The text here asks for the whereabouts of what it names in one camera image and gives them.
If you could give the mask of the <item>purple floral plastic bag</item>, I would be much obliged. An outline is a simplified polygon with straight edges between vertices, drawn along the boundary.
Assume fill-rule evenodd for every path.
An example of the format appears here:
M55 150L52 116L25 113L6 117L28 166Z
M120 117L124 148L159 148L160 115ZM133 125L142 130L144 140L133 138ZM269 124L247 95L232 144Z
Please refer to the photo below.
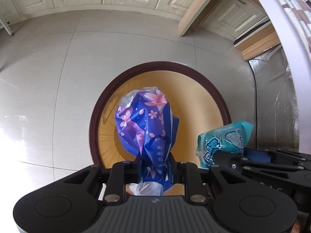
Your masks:
M142 180L131 183L130 191L136 196L162 196L173 186L168 180L167 158L179 126L166 95L157 87L129 92L120 100L115 124L124 149L142 156Z

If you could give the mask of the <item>teal snack bag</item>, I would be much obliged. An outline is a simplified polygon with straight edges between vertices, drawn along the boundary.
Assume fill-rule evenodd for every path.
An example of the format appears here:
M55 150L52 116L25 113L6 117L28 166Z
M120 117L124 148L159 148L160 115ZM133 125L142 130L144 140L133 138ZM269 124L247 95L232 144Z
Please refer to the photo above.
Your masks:
M230 154L243 154L253 130L246 121L231 123L202 133L197 139L196 156L200 167L208 169L215 164L214 154L223 151Z

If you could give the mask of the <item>checkered brown white tablecloth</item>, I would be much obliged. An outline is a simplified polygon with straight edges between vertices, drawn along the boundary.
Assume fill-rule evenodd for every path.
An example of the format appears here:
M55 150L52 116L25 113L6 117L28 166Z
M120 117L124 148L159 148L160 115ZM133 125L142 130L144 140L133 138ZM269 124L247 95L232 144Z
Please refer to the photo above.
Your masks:
M310 58L310 7L304 0L277 0L303 42Z

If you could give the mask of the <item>cream cabinet bench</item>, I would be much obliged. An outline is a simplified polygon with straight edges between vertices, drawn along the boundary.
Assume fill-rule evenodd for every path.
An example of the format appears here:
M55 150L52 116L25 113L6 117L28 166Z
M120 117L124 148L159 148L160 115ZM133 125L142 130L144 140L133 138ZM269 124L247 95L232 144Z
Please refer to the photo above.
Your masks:
M269 21L259 0L1 0L1 22L74 10L121 10L189 21L188 30L202 27L232 41Z

